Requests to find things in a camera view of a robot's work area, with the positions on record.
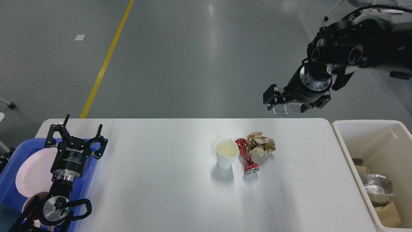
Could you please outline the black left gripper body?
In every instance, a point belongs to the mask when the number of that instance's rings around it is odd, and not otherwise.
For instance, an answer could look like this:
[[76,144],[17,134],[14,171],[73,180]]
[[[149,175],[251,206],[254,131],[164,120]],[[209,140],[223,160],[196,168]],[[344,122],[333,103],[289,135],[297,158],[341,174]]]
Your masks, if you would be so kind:
[[81,178],[91,153],[91,146],[87,144],[74,147],[69,146],[68,143],[58,144],[56,157],[51,166],[51,174],[56,175],[56,179],[68,181]]

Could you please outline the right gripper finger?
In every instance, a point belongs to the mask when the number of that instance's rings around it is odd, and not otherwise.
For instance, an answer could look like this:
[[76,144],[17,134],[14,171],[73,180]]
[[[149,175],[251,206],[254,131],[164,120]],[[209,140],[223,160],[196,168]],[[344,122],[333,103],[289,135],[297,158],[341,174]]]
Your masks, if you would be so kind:
[[271,111],[277,105],[284,105],[295,101],[295,98],[289,91],[272,84],[262,95],[263,104],[267,110]]
[[322,94],[318,99],[311,103],[303,103],[300,106],[300,113],[304,114],[307,110],[318,108],[321,109],[325,107],[325,105],[331,100],[331,93],[330,91],[325,92]]

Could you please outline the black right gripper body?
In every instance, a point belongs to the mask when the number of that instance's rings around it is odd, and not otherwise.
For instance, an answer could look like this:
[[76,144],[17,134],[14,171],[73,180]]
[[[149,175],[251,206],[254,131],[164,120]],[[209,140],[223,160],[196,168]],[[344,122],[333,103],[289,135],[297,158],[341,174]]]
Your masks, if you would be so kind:
[[287,101],[313,103],[331,88],[332,76],[327,72],[309,71],[309,64],[302,64],[284,87],[283,97]]

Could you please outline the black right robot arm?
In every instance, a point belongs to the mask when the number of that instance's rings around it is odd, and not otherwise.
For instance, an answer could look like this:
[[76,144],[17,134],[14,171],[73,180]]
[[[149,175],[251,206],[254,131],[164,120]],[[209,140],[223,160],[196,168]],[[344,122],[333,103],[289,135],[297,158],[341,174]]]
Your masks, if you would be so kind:
[[385,70],[391,77],[410,79],[411,22],[396,23],[381,12],[368,16],[368,9],[373,8],[411,13],[408,7],[374,4],[322,26],[288,84],[284,88],[272,84],[263,93],[267,109],[297,103],[304,114],[309,109],[323,108],[331,100],[330,91],[343,88],[357,68]]

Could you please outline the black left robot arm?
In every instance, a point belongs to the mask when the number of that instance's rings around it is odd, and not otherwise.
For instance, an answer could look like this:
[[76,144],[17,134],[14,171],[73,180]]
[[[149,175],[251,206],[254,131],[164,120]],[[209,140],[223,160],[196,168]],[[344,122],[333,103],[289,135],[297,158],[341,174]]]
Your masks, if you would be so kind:
[[83,220],[92,213],[91,201],[87,198],[70,200],[74,182],[83,177],[90,157],[99,160],[108,144],[102,134],[100,124],[93,138],[83,139],[72,136],[67,130],[70,115],[62,124],[52,124],[47,133],[44,147],[56,148],[56,155],[50,168],[52,184],[43,199],[34,196],[27,208],[9,229],[11,232],[44,232],[35,226],[35,220],[47,227],[57,227],[66,232],[71,222]]

